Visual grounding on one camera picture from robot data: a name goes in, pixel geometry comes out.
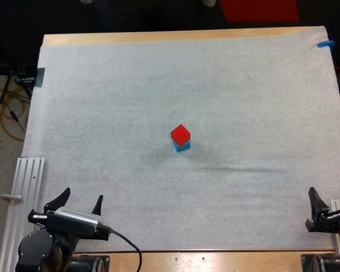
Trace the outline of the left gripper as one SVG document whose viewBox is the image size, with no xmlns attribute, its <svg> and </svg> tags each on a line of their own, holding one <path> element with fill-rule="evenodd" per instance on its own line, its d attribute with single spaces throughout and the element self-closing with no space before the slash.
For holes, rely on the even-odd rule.
<svg viewBox="0 0 340 272">
<path fill-rule="evenodd" d="M 70 188 L 66 188 L 58 197 L 44 206 L 44 212 L 40 214 L 32 210 L 28 215 L 28 221 L 45 227 L 49 232 L 75 236 L 84 240 L 104 240 L 110 236 L 110 230 L 101 223 L 101 207 L 103 195 L 99 195 L 91 214 L 75 212 L 63 207 L 70 196 Z"/>
</svg>

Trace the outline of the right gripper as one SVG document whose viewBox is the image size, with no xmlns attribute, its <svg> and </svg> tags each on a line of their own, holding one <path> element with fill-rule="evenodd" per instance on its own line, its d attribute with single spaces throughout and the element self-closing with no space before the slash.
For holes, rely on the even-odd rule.
<svg viewBox="0 0 340 272">
<path fill-rule="evenodd" d="M 308 196 L 311 204 L 311 219 L 305 222 L 307 231 L 340 233 L 340 209 L 329 212 L 330 207 L 321 199 L 314 187 L 309 188 Z"/>
</svg>

